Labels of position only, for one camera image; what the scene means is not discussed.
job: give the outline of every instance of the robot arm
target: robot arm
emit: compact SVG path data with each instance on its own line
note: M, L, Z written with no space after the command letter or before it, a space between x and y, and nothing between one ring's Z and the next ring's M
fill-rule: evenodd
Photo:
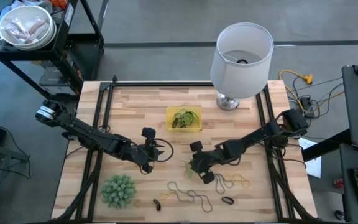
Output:
M284 124L278 124L277 119L283 117ZM248 147L269 139L272 146L283 148L288 144L288 137L306 134L308 123L302 114L295 109L282 112L275 120L269 121L260 129L244 136L241 139L231 139L215 145L215 150L202 151L203 145L200 141L190 144L193 159L190 166L208 184L214 180L214 174L210 168L215 164L231 164L232 161L241 159Z
M104 133L82 122L57 101L45 100L35 117L43 124L51 127L60 126L70 134L78 136L79 142L86 148L102 149L103 152L117 159L131 161L146 173L150 173L153 169L149 162L158 161L158 156L163 153L157 149L163 146L156 143L155 130L152 128L143 128L142 136L146 137L145 144L136 145L124 136Z

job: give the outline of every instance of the silver lamp base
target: silver lamp base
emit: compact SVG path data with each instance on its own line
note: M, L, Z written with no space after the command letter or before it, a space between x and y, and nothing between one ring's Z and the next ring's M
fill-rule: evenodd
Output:
M239 106L240 101L219 93L216 97L216 104L224 111L232 111Z

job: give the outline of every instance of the wooden table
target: wooden table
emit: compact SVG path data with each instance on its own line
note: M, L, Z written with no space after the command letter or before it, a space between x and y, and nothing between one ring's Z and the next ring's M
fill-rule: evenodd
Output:
M77 118L92 124L100 82L85 82L78 105ZM282 81L269 81L270 95L274 114L290 108ZM105 154L99 179L99 189L104 181L115 174L128 174L137 187L133 204L124 210L108 208L98 194L94 212L94 222L256 222L277 221L272 197L272 187L267 168L265 149L259 145L246 150L238 166L212 167L213 172L224 176L240 174L250 182L243 188L235 182L232 189L226 189L224 195L215 192L215 183L203 184L193 175L188 179L185 175L183 161L189 161L191 155L189 144L200 140L204 150L214 149L214 145L227 139L241 138L260 128L259 114L255 97L241 100L235 111L223 111L216 106L216 90L212 87L120 87L115 88L109 117L112 133L119 133L140 144L144 138L140 135L143 127L151 127L157 131L156 138L170 141L175 149L168 162L155 163L149 175L143 175L139 168L131 163L115 159ZM102 104L101 118L106 99ZM167 106L201 106L202 130L198 133L172 133L165 128L165 109ZM71 142L68 151L76 149L78 142ZM285 155L288 159L302 160L298 147L288 147ZM57 192L52 217L56 218L64 212L78 193L83 175L86 150L82 149L70 155L64 163L60 185ZM309 213L316 217L313 196L303 164L286 161L288 181L291 191ZM201 209L201 201L195 203L179 202L175 195L170 195L162 204L162 210L156 211L154 198L167 192L167 183L174 180L182 190L193 189L198 194L205 194L213 205L213 211L205 213ZM221 201L223 196L232 197L234 205ZM280 198L285 217L287 209L281 192ZM85 201L84 213L88 211Z

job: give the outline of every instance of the yellow tray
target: yellow tray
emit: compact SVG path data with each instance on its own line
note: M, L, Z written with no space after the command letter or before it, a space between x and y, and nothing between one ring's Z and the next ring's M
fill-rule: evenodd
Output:
M186 126L185 128L172 128L172 123L175 120L174 115L181 111L187 110L192 111L198 116L198 120L194 120L191 125ZM197 132L201 130L201 107L200 106L169 106L167 107L167 113L165 115L165 127L168 131L181 131L181 132Z

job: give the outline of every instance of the white lampshade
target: white lampshade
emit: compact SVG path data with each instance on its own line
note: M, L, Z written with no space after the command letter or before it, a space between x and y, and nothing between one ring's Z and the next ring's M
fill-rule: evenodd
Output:
M240 22L225 28L216 41L211 67L214 87L225 96L237 99L258 94L269 78L273 48L272 36L260 25ZM240 59L248 64L236 63Z

